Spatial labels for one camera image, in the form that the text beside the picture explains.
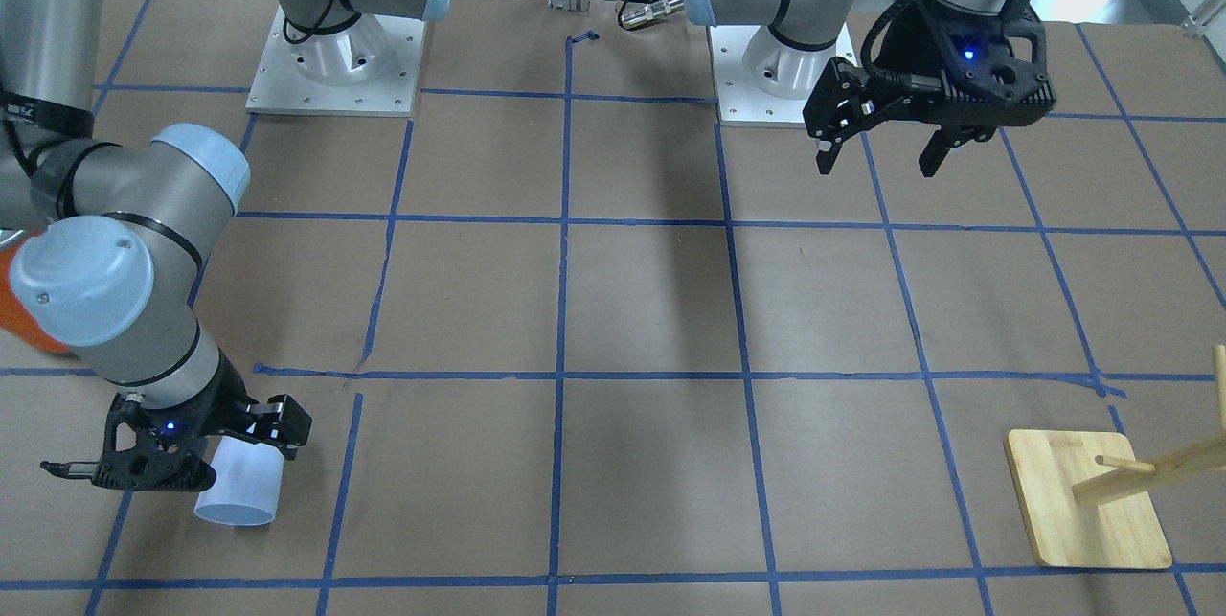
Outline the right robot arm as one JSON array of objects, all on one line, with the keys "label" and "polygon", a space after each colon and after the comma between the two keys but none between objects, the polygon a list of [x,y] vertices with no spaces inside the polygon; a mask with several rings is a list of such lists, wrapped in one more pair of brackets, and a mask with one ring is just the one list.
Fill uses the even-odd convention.
[{"label": "right robot arm", "polygon": [[[43,461],[56,479],[120,492],[257,492],[264,456],[291,460],[311,416],[288,395],[257,402],[189,293],[250,182],[242,148],[215,128],[174,123],[137,146],[101,139],[105,97],[150,125],[188,86],[152,71],[96,72],[104,0],[2,0],[2,310],[74,353],[113,389],[101,454]],[[451,0],[280,0],[251,110],[413,118],[419,39]]]}]

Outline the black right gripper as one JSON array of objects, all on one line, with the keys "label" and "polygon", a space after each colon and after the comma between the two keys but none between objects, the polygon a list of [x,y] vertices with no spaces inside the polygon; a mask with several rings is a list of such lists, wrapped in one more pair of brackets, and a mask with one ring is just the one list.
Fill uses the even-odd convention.
[{"label": "black right gripper", "polygon": [[311,416],[291,395],[268,402],[249,398],[227,357],[195,398],[173,407],[145,407],[114,398],[105,414],[103,450],[94,486],[119,491],[204,492],[217,472],[205,460],[208,437],[229,436],[251,445],[275,445],[284,459],[306,445]]}]

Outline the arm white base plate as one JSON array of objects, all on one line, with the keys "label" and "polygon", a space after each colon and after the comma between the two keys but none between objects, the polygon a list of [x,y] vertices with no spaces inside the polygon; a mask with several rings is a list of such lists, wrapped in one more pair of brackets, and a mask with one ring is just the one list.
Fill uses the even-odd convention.
[{"label": "arm white base plate", "polygon": [[847,26],[817,52],[783,45],[763,26],[716,26],[707,37],[723,126],[803,128],[803,106],[829,58],[857,63]]},{"label": "arm white base plate", "polygon": [[268,115],[408,119],[425,28],[421,18],[367,13],[341,33],[298,40],[302,33],[277,11],[245,108]]}]

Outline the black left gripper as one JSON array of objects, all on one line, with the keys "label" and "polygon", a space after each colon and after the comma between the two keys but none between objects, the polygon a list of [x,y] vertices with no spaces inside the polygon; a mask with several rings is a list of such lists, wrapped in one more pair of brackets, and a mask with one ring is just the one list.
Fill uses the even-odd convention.
[{"label": "black left gripper", "polygon": [[977,13],[942,0],[900,0],[872,25],[858,61],[834,58],[802,115],[831,175],[843,140],[888,120],[937,125],[920,153],[933,178],[972,134],[1026,126],[1056,109],[1045,27],[1031,0]]}]

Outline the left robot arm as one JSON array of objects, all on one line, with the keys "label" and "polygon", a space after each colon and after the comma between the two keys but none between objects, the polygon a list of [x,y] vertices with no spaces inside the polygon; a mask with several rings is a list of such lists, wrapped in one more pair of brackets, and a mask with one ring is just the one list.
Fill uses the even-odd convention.
[{"label": "left robot arm", "polygon": [[842,146],[885,121],[934,126],[920,171],[953,148],[1029,126],[1056,109],[1045,26],[1031,0],[895,0],[857,61],[836,40],[853,0],[684,0],[698,26],[756,27],[747,70],[761,90],[803,101],[828,175]]}]

